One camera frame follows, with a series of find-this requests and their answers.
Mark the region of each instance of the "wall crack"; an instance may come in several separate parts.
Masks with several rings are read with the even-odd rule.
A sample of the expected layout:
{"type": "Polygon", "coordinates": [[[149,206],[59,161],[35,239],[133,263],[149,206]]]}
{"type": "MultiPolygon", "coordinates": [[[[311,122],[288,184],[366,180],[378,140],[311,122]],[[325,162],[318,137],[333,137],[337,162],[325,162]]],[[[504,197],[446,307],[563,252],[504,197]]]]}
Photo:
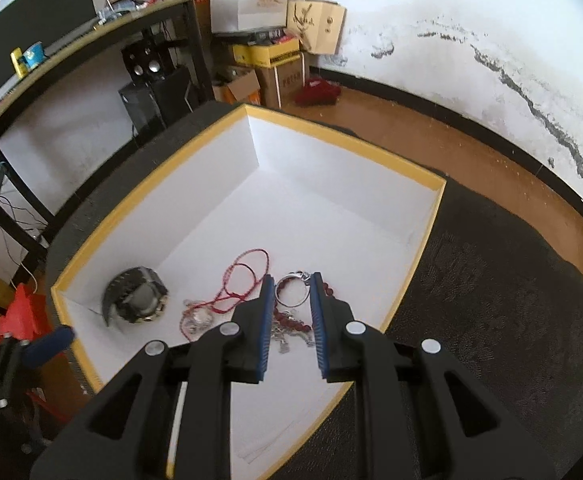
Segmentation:
{"type": "Polygon", "coordinates": [[[524,101],[527,103],[527,107],[531,114],[539,120],[545,129],[554,137],[558,143],[566,148],[569,151],[573,161],[575,162],[576,171],[578,175],[583,178],[583,154],[580,151],[578,144],[575,142],[573,137],[569,136],[564,130],[562,130],[557,124],[553,123],[543,112],[541,112],[536,105],[533,103],[531,99],[527,96],[524,92],[523,88],[518,85],[507,72],[505,69],[498,65],[492,59],[489,59],[489,56],[483,54],[481,51],[476,48],[476,46],[471,46],[474,49],[474,59],[483,66],[486,66],[492,72],[495,72],[499,75],[499,79],[501,83],[505,86],[516,92],[524,101]]]}

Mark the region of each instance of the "black speaker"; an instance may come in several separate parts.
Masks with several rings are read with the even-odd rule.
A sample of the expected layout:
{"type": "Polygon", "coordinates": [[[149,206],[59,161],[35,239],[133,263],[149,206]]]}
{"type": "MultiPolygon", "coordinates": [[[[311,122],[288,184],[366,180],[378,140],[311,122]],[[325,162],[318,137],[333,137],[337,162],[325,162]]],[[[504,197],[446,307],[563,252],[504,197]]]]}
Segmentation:
{"type": "Polygon", "coordinates": [[[174,62],[161,32],[143,34],[142,40],[127,45],[121,54],[134,82],[158,80],[174,72],[174,62]]]}
{"type": "Polygon", "coordinates": [[[153,81],[132,82],[118,93],[139,134],[155,135],[198,108],[200,98],[186,66],[153,81]]]}

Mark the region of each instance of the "silver ring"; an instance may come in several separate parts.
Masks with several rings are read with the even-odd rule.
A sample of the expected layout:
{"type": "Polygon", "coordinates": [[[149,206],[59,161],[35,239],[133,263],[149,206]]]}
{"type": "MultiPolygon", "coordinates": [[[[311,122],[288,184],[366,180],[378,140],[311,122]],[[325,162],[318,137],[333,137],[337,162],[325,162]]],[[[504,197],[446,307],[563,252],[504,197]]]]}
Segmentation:
{"type": "Polygon", "coordinates": [[[274,295],[276,296],[276,301],[278,301],[278,303],[280,303],[281,305],[286,306],[287,308],[295,308],[305,303],[305,301],[307,301],[307,298],[309,297],[310,277],[311,277],[310,273],[302,272],[302,270],[297,270],[297,272],[290,272],[289,274],[285,274],[280,280],[276,282],[276,285],[274,285],[274,295]],[[281,300],[281,298],[278,296],[278,287],[281,285],[281,283],[286,282],[287,280],[300,280],[305,285],[305,297],[302,298],[302,300],[299,301],[299,303],[288,305],[286,303],[283,303],[283,300],[281,300]]]}

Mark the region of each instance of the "white paper bag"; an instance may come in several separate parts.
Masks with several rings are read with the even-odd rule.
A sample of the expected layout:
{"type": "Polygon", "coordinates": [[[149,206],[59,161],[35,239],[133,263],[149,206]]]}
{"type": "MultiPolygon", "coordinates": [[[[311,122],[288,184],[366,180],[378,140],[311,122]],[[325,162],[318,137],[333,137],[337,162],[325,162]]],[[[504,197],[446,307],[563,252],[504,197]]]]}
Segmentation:
{"type": "Polygon", "coordinates": [[[284,27],[287,0],[211,0],[212,32],[284,27]]]}

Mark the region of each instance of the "yellow box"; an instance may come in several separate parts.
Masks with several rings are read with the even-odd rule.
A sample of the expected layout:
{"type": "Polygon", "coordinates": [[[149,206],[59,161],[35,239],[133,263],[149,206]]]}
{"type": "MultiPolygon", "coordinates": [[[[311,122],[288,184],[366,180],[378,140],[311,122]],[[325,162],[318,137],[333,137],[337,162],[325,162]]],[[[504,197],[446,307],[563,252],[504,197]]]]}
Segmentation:
{"type": "Polygon", "coordinates": [[[232,45],[234,59],[237,63],[263,68],[271,68],[285,63],[293,56],[298,56],[299,50],[300,43],[296,38],[270,46],[232,45]]]}

